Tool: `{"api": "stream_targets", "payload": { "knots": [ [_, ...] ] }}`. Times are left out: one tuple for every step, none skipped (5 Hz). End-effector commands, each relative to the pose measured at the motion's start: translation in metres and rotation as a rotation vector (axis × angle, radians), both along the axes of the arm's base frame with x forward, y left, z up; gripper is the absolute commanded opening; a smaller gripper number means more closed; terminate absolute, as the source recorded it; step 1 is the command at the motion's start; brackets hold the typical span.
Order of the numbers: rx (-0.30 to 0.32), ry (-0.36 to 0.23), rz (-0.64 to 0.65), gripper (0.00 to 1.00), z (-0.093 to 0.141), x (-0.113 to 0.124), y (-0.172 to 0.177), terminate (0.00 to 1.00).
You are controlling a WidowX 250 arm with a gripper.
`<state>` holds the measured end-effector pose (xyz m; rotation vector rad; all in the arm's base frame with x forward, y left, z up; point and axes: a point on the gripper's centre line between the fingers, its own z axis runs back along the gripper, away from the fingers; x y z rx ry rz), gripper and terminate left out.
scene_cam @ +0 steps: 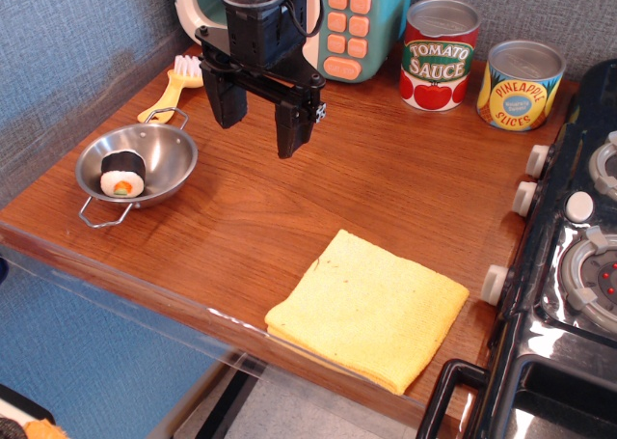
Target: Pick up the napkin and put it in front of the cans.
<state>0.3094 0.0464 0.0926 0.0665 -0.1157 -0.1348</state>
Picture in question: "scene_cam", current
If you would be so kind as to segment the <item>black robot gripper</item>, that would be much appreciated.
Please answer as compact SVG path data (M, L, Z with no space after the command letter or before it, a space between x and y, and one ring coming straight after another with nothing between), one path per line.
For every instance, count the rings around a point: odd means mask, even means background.
M325 117L320 91L325 78L305 58L303 47L322 24L308 29L307 0L221 0L227 28L200 27L203 85L221 128L247 115L247 92L276 104L280 159L290 158Z

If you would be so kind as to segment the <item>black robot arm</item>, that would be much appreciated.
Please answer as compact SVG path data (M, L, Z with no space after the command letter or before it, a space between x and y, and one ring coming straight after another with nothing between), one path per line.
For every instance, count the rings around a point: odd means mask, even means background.
M202 26L201 72L215 121L223 128L248 113L247 95L275 105L278 155L289 158L325 116L324 76L303 48L322 22L308 24L308 0L221 0L224 28Z

